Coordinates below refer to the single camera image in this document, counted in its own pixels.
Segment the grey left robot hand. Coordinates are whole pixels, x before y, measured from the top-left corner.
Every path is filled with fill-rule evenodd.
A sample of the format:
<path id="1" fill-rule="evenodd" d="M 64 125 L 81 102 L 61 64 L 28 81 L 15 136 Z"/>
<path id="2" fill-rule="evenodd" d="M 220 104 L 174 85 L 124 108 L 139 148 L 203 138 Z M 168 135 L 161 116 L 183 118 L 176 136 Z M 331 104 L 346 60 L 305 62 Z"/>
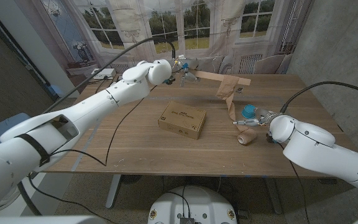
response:
<path id="1" fill-rule="evenodd" d="M 170 61 L 172 66 L 172 74 L 168 79 L 168 84 L 172 84 L 175 81 L 180 82 L 180 86 L 184 87 L 186 82 L 197 82 L 199 78 L 192 72 L 196 70 L 199 62 L 196 59 L 185 58 L 184 55 L 180 55 L 178 58 Z"/>

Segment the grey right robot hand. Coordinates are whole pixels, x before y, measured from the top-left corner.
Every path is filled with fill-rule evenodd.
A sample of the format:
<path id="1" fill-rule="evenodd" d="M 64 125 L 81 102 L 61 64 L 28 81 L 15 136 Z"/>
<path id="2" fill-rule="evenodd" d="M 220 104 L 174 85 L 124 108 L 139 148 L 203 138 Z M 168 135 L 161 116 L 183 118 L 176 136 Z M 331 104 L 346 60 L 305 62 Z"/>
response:
<path id="1" fill-rule="evenodd" d="M 245 120 L 237 120 L 232 123 L 235 125 L 243 126 L 269 126 L 270 123 L 278 116 L 281 116 L 280 113 L 269 111 L 263 108 L 254 108 L 253 109 L 253 118 L 246 118 Z"/>

